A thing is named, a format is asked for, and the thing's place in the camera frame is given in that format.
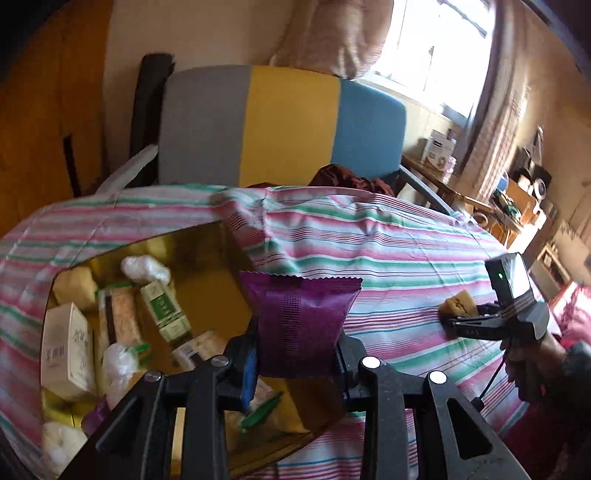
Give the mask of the person's right hand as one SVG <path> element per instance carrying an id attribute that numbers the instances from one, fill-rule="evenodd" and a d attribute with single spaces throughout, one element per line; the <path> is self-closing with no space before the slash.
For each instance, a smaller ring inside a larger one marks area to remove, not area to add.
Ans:
<path id="1" fill-rule="evenodd" d="M 518 346 L 503 340 L 501 350 L 508 381 L 515 384 L 519 398 L 528 403 L 542 399 L 543 389 L 562 375 L 567 357 L 565 348 L 550 332 L 539 341 Z"/>

